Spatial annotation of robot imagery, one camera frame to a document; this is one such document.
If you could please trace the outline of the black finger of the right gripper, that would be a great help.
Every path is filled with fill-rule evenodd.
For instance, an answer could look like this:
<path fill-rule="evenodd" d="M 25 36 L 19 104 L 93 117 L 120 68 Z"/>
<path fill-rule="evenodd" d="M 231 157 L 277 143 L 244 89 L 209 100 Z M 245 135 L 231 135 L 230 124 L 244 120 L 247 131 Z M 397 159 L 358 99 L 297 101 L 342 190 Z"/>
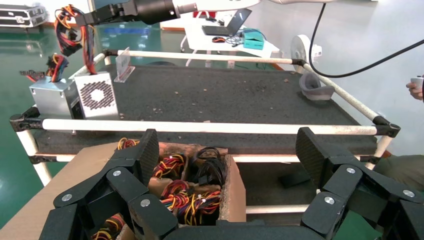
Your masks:
<path fill-rule="evenodd" d="M 108 4 L 92 12 L 75 17 L 78 26 L 97 26 L 109 23 L 131 22 L 135 16 L 135 4 L 122 2 Z"/>

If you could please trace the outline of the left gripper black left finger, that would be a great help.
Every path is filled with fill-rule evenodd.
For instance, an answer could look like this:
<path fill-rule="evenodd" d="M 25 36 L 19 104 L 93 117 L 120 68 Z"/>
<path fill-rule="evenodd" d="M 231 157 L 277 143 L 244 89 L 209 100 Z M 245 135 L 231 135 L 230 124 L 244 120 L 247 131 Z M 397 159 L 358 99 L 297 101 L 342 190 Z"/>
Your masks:
<path fill-rule="evenodd" d="M 137 145 L 115 151 L 98 173 L 54 199 L 40 238 L 89 240 L 109 217 L 120 214 L 138 240 L 163 240 L 179 224 L 148 189 L 159 153 L 154 129 Z"/>

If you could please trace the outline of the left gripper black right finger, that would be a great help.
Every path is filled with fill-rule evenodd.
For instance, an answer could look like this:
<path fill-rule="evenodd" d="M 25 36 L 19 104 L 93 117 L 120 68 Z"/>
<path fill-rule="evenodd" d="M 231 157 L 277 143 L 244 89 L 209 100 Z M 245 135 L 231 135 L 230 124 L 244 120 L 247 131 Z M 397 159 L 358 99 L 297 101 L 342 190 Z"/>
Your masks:
<path fill-rule="evenodd" d="M 382 232 L 384 240 L 424 237 L 424 197 L 407 185 L 368 169 L 352 153 L 320 142 L 301 127 L 295 153 L 319 193 L 300 224 L 331 239 L 347 212 L 362 215 Z"/>

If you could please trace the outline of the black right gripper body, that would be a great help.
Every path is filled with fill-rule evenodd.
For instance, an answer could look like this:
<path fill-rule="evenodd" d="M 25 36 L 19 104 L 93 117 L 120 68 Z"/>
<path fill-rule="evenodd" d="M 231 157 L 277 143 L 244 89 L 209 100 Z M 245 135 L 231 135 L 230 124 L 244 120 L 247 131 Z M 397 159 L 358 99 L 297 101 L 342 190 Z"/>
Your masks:
<path fill-rule="evenodd" d="M 131 22 L 153 25 L 180 17 L 172 0 L 135 0 L 134 4 L 136 14 Z"/>

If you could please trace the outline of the bare person hand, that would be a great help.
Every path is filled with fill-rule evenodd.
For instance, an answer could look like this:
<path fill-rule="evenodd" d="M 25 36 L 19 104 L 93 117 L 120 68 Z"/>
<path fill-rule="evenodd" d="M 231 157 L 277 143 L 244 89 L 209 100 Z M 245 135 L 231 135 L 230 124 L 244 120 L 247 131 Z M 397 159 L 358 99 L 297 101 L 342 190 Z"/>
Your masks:
<path fill-rule="evenodd" d="M 416 100 L 420 100 L 423 101 L 423 90 L 420 87 L 417 87 L 417 85 L 413 82 L 409 82 L 406 84 L 406 87 L 409 90 L 410 95 L 416 99 Z"/>

